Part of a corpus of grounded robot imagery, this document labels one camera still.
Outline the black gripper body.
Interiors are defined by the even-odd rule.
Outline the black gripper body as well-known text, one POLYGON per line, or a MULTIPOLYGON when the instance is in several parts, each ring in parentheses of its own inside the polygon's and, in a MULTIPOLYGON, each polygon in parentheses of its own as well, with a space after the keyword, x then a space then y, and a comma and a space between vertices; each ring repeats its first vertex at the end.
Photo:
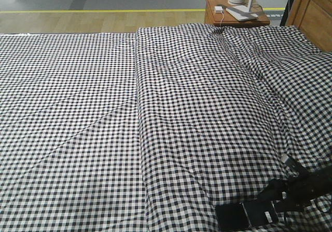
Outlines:
POLYGON ((296 211, 303 212, 304 208, 311 205, 311 201, 323 195, 319 175, 310 173, 299 162, 288 155, 282 155, 282 162, 291 170, 298 173, 297 177, 290 177, 285 182, 286 198, 276 202, 276 212, 296 211))

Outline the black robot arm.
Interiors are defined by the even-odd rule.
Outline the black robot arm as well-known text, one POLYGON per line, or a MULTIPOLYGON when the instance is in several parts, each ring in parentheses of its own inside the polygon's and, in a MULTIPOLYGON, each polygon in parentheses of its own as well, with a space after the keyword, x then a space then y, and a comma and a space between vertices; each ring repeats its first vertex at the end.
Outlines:
POLYGON ((298 176, 287 180, 272 179, 268 186, 257 195, 260 201, 277 201, 276 212, 303 212, 311 205, 311 200, 331 193, 331 166, 309 172, 299 162, 287 154, 281 161, 298 176))

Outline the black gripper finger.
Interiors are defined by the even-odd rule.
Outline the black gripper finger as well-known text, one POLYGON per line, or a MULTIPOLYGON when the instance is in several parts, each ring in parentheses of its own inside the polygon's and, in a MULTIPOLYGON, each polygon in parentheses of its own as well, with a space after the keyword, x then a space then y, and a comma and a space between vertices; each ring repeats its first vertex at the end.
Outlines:
POLYGON ((272 179, 269 181, 268 186, 257 195, 257 198, 261 201, 282 200, 283 192, 286 191, 286 188, 286 181, 272 179))

